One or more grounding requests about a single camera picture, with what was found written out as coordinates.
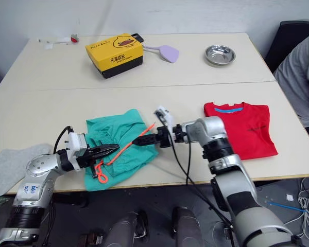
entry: metal bowl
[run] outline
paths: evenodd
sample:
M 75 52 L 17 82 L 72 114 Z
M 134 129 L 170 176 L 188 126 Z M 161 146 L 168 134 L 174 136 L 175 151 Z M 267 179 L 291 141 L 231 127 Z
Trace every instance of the metal bowl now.
M 205 50 L 205 56 L 210 63 L 215 65 L 227 65 L 236 55 L 235 52 L 224 45 L 212 45 Z

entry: red t-shirt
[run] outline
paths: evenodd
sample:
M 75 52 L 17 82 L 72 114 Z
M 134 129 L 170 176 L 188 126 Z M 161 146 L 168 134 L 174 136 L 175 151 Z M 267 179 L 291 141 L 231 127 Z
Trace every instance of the red t-shirt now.
M 220 117 L 226 127 L 233 151 L 242 160 L 277 155 L 269 136 L 269 107 L 245 102 L 229 106 L 206 103 L 206 117 Z

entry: table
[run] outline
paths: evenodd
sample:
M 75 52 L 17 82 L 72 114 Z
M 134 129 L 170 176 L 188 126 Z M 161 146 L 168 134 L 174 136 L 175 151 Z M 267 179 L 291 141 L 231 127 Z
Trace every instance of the table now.
M 279 155 L 245 161 L 244 165 L 253 180 L 309 176 L 309 137 L 275 81 L 0 92 L 0 151 L 4 148 L 27 148 L 39 143 L 54 144 L 57 135 L 67 125 L 83 133 L 86 131 L 86 119 L 123 114 L 131 108 L 139 110 L 146 125 L 157 121 L 153 112 L 160 104 L 170 110 L 176 124 L 195 120 L 203 117 L 203 105 L 211 101 L 216 104 L 245 101 L 269 106 L 270 136 Z M 177 150 L 181 163 L 186 167 L 188 145 L 179 144 Z M 117 187 L 183 184 L 185 178 L 172 150 L 160 149 L 159 153 L 153 162 Z M 207 183 L 212 175 L 201 154 L 200 146 L 192 144 L 190 176 L 198 183 Z M 17 187 L 14 186 L 10 192 L 16 192 Z M 59 177 L 55 189 L 84 190 L 83 172 L 71 171 Z
M 108 37 L 81 37 L 76 45 L 55 45 L 50 50 L 30 40 L 1 82 L 0 92 L 274 81 L 246 33 L 142 36 L 146 45 L 170 45 L 180 50 L 178 61 L 171 64 L 157 52 L 145 51 L 141 66 L 104 79 L 88 57 L 85 45 Z M 210 66 L 204 51 L 214 44 L 232 48 L 235 61 L 228 66 Z

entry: gray cloth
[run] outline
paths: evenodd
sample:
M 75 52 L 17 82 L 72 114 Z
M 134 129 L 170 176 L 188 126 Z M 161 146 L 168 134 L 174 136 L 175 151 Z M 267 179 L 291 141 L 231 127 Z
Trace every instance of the gray cloth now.
M 309 127 L 309 37 L 293 49 L 274 76 L 303 126 Z
M 22 150 L 5 149 L 0 153 L 0 196 L 25 176 L 26 165 L 34 157 L 50 153 L 52 146 L 39 144 Z

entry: black chair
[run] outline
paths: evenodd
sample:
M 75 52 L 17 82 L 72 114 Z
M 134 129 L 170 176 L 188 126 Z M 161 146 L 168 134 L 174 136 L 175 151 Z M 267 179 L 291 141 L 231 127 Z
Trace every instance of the black chair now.
M 269 52 L 264 59 L 271 72 L 274 72 L 293 48 L 308 36 L 309 22 L 281 22 Z

